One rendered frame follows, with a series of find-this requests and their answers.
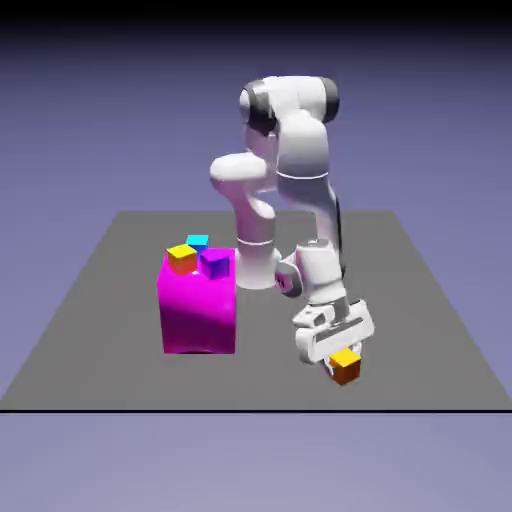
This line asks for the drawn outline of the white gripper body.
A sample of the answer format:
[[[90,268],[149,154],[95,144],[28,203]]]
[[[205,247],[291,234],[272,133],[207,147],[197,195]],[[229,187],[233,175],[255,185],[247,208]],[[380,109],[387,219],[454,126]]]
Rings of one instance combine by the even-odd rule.
[[[349,303],[338,299],[323,305],[307,305],[295,317],[295,342],[300,359],[309,364],[322,362],[332,354],[364,342],[375,332],[364,300]]]

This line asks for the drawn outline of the small orange cube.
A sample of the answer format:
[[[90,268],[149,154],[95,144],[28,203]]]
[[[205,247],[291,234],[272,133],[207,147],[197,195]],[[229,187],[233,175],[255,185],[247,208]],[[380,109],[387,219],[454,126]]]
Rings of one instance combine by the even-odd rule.
[[[361,356],[350,348],[332,354],[329,363],[332,367],[332,379],[340,385],[345,385],[360,376]]]

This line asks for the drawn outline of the small purple cube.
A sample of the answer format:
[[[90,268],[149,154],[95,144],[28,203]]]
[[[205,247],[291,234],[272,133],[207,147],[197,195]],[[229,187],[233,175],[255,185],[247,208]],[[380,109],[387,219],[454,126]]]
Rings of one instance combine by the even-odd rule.
[[[230,255],[230,249],[205,249],[199,255],[201,273],[210,280],[227,277],[230,273]]]

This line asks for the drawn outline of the small yellow cube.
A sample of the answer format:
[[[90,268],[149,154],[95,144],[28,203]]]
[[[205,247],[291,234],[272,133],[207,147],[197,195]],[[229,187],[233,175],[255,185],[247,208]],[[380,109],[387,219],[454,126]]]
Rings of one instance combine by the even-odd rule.
[[[177,275],[194,273],[197,270],[197,251],[188,244],[166,249],[169,268]]]

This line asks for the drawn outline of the large magenta box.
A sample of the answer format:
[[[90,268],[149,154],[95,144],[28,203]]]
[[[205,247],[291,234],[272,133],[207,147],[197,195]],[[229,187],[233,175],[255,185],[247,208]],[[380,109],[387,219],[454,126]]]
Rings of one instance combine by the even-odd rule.
[[[156,281],[163,349],[166,354],[233,354],[236,346],[236,266],[210,280],[199,267],[186,275],[168,266],[167,253]]]

